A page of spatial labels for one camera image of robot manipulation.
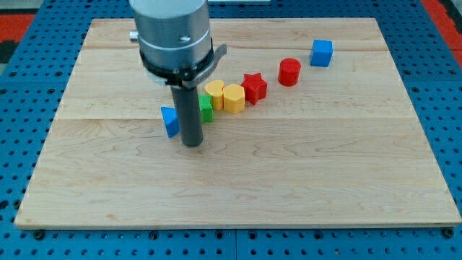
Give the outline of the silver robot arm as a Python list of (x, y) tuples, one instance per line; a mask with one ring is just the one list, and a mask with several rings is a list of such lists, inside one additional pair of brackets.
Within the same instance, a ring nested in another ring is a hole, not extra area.
[(180, 85), (212, 62), (207, 0), (130, 0), (141, 60), (152, 74)]

